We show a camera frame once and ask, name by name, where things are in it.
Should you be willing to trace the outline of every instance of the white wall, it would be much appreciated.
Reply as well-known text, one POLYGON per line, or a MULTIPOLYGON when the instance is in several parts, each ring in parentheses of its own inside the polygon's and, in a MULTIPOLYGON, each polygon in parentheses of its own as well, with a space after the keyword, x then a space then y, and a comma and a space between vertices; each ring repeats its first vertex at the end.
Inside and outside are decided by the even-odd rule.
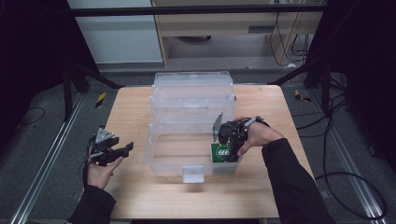
MULTIPOLYGON (((68 0, 71 8, 151 7, 150 0, 68 0)), ((76 18, 96 63, 161 63, 153 16, 76 18)))

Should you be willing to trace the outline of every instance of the small box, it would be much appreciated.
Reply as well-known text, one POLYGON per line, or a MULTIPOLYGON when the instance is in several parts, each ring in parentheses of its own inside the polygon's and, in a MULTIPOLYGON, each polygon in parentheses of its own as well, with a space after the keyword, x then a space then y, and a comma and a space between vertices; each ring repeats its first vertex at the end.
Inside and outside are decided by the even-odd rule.
POLYGON ((155 175, 180 175, 185 183, 204 175, 231 175, 238 162, 213 162, 213 123, 233 120, 235 96, 228 72, 160 73, 151 96, 145 159, 155 175))

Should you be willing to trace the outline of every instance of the gray floor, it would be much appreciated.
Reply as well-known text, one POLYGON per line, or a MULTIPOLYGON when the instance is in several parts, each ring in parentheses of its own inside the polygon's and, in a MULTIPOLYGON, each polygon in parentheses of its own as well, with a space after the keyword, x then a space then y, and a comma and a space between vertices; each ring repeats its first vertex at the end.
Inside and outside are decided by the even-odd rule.
MULTIPOLYGON (((272 51, 262 35, 253 36, 212 36, 209 41, 196 39, 178 39, 172 41, 169 64, 164 69, 125 69, 114 73, 104 71, 103 75, 120 84, 151 85, 157 71, 217 71, 228 70, 234 83, 266 83, 286 75, 292 68, 279 66, 271 56, 272 51)), ((285 84, 282 90, 290 107, 296 127, 302 127, 318 118, 320 110, 316 102, 307 103, 296 100, 294 90, 299 90, 303 97, 316 99, 320 88, 305 90, 302 81, 304 75, 294 78, 285 84)), ((70 132, 62 143, 61 151, 50 167, 48 178, 43 184, 35 205, 31 208, 29 220, 40 219, 41 223, 62 223, 73 212, 81 190, 81 178, 78 167, 84 155, 88 138, 99 125, 106 124, 108 114, 117 94, 96 80, 89 79, 91 90, 83 94, 81 108, 70 132), (100 108, 94 108, 98 95, 105 91, 106 99, 100 108)), ((335 96, 339 91, 332 91, 335 96)), ((74 99, 80 96, 74 91, 74 99)), ((35 121, 22 125, 8 144, 7 155, 0 159, 0 223, 8 223, 17 211, 26 195, 40 166, 46 159, 57 132, 63 125, 64 117, 62 86, 39 93, 31 103, 23 122, 35 121)), ((323 133, 325 123, 299 130, 305 153, 314 175, 323 174, 323 136, 307 137, 323 133)), ((345 155, 339 148, 346 149, 360 174, 375 184, 387 200, 389 211, 387 219, 377 223, 396 223, 396 198, 393 190, 396 187, 396 175, 381 158, 374 158, 369 153, 369 146, 360 128, 343 106, 333 116, 332 133, 329 134, 326 162, 328 171, 348 170, 345 155)), ((330 177, 333 190, 349 206, 365 214, 362 201, 356 193, 354 180, 349 177, 330 177)), ((337 223, 375 223, 351 215, 334 200, 323 180, 318 181, 319 191, 325 195, 324 201, 337 223)))

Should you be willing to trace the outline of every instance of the person's right hand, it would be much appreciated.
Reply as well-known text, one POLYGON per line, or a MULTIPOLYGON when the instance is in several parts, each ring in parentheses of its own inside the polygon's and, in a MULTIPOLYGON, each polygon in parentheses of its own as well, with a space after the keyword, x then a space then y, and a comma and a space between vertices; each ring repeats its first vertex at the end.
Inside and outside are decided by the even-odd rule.
POLYGON ((259 122, 253 122, 247 127, 247 136, 246 143, 238 150, 238 156, 243 156, 251 147, 263 147, 270 142, 284 138, 280 132, 259 122))

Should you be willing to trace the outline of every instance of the person's left hand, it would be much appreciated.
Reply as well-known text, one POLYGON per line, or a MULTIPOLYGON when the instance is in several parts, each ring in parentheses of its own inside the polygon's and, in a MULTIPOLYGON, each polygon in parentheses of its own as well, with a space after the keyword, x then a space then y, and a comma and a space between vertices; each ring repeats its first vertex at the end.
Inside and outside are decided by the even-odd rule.
POLYGON ((113 175, 113 171, 121 164, 123 157, 119 157, 107 166, 100 166, 94 161, 88 166, 87 184, 95 186, 99 189, 105 189, 113 175))

